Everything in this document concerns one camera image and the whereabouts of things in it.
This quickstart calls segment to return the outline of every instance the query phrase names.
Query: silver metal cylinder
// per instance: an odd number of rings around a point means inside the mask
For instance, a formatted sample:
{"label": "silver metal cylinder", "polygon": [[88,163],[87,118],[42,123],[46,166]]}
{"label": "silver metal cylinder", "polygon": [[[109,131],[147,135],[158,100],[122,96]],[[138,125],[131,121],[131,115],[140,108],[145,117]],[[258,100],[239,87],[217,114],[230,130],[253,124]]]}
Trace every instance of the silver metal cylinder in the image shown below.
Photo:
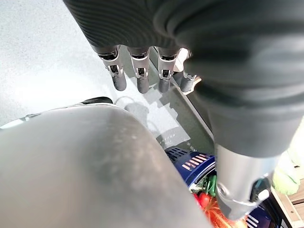
{"label": "silver metal cylinder", "polygon": [[0,227],[210,227],[148,130],[112,104],[0,132]]}

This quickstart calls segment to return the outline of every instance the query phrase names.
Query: blue container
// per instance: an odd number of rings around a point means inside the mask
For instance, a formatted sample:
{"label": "blue container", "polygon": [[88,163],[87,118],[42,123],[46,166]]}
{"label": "blue container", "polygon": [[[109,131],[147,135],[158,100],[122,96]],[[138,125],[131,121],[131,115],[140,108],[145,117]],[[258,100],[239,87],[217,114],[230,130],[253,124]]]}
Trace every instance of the blue container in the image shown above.
{"label": "blue container", "polygon": [[[188,187],[207,175],[216,174],[214,156],[177,147],[170,147],[165,152]],[[266,199],[247,218],[249,228],[280,228],[281,223],[282,219],[270,199]]]}

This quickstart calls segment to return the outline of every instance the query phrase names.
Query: green object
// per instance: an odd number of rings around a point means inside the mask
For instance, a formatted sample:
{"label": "green object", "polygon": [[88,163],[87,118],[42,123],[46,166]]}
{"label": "green object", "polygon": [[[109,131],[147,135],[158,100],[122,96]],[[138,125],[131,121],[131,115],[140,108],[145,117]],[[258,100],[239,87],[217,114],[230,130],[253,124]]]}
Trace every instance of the green object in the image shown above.
{"label": "green object", "polygon": [[282,194],[295,194],[300,186],[300,179],[297,176],[294,165],[284,152],[279,160],[273,176],[273,187]]}
{"label": "green object", "polygon": [[217,182],[217,176],[216,175],[209,176],[207,187],[206,187],[206,189],[207,189],[206,193],[210,194],[213,197],[215,197],[216,182]]}

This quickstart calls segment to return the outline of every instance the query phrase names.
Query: robotic hand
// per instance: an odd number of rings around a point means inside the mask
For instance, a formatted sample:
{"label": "robotic hand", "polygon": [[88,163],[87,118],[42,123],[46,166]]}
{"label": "robotic hand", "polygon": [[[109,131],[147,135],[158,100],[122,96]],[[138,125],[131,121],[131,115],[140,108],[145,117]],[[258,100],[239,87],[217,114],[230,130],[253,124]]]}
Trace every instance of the robotic hand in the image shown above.
{"label": "robotic hand", "polygon": [[141,93],[149,85],[150,46],[158,47],[162,92],[179,49],[190,50],[184,80],[203,79],[196,98],[208,109],[215,138],[221,210],[238,219],[269,196],[278,157],[304,113],[304,2],[64,3],[120,91],[126,87],[120,45],[128,47]]}

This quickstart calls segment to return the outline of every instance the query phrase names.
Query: silver metal sleeve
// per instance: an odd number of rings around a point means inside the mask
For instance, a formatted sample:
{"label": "silver metal sleeve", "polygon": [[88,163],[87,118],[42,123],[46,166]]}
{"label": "silver metal sleeve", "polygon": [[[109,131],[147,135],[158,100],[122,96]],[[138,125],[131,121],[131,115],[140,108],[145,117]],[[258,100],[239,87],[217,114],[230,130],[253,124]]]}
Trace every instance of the silver metal sleeve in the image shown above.
{"label": "silver metal sleeve", "polygon": [[218,144],[216,155],[218,204],[228,219],[240,219],[268,198],[269,194],[262,191],[256,201],[250,201],[254,183],[271,176],[280,156],[248,157]]}

